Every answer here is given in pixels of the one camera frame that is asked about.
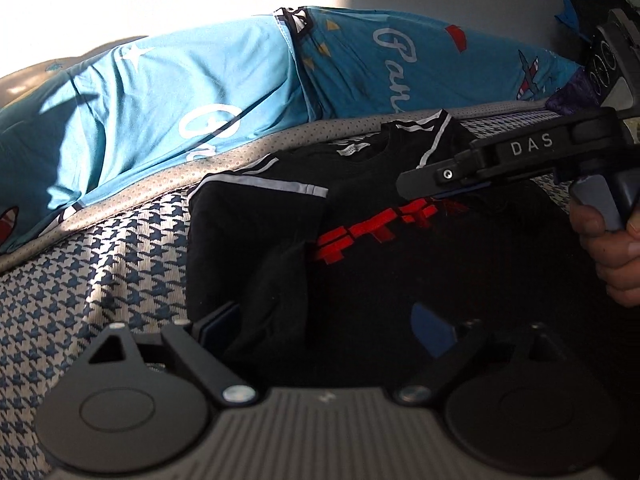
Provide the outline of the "person's right hand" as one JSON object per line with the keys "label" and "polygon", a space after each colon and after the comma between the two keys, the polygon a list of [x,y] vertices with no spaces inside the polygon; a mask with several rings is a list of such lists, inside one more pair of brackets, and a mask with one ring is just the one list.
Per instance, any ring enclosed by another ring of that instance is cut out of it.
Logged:
{"label": "person's right hand", "polygon": [[596,263],[598,277],[605,282],[612,299],[623,307],[638,307],[639,208],[634,210],[625,229],[608,232],[599,211],[570,200],[570,224]]}

